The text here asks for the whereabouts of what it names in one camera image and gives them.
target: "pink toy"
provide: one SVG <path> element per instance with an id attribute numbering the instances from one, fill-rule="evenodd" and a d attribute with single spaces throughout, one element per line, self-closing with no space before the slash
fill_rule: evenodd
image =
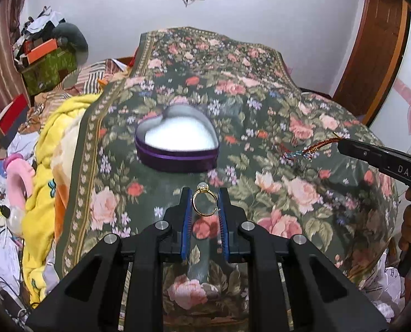
<path id="1" fill-rule="evenodd" d="M 4 161 L 4 167 L 7 172 L 7 197 L 10 207 L 17 206 L 24 211 L 25 193 L 27 197 L 32 195 L 35 170 L 27 161 L 24 161 L 21 154 L 8 156 Z"/>

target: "white wall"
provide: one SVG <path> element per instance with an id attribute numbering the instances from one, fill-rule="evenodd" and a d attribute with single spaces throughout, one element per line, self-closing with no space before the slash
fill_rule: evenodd
<path id="1" fill-rule="evenodd" d="M 362 21 L 362 13 L 364 11 L 364 6 L 365 6 L 365 0 L 358 0 L 357 1 L 357 10 L 356 10 L 356 16 L 354 17 L 354 23 L 353 23 L 353 28 L 351 29 L 351 36 L 348 41 L 344 57 L 341 61 L 341 64 L 339 66 L 339 70 L 337 71 L 336 76 L 334 76 L 333 83 L 331 84 L 330 91 L 328 94 L 333 97 L 339 83 L 341 82 L 342 76 L 345 72 L 346 65 L 348 64 L 348 61 L 350 59 L 351 53 L 353 52 L 353 47 L 356 42 L 357 34 L 359 32 L 359 27 L 361 25 Z"/>
<path id="2" fill-rule="evenodd" d="M 143 32 L 189 25 L 276 48 L 299 86 L 328 93 L 363 0 L 26 0 L 21 21 L 44 5 L 80 28 L 88 62 L 132 55 Z"/>

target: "wooden door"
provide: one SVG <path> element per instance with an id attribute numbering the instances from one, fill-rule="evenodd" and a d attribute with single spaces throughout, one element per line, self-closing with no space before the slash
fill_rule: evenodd
<path id="1" fill-rule="evenodd" d="M 365 0 L 350 60 L 333 100 L 371 124 L 402 60 L 409 29 L 404 0 Z"/>

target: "green floral fabric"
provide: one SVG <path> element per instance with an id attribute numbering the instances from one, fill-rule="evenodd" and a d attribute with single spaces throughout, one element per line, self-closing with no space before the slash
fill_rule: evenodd
<path id="1" fill-rule="evenodd" d="M 135 124 L 174 103 L 210 117 L 221 143 L 216 169 L 161 173 L 137 159 Z M 381 144 L 340 105 L 302 93 L 271 48 L 194 28 L 143 34 L 130 78 L 107 86 L 83 118 L 57 246 L 59 275 L 106 234 L 139 233 L 178 204 L 182 187 L 206 181 L 215 191 L 227 187 L 232 203 L 270 233 L 305 234 L 360 286 L 394 229 L 392 179 L 335 144 L 312 160 L 281 152 L 333 132 Z M 166 329 L 247 330 L 247 267 L 224 261 L 217 216 L 194 221 L 190 247 L 188 261 L 164 267 Z"/>

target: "human hand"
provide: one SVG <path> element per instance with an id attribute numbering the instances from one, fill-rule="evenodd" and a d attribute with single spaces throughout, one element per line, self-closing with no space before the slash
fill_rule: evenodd
<path id="1" fill-rule="evenodd" d="M 411 188 L 407 189 L 405 198 L 411 201 Z M 404 222 L 402 223 L 402 237 L 399 241 L 399 248 L 402 251 L 407 251 L 411 243 L 411 205 L 405 208 Z"/>

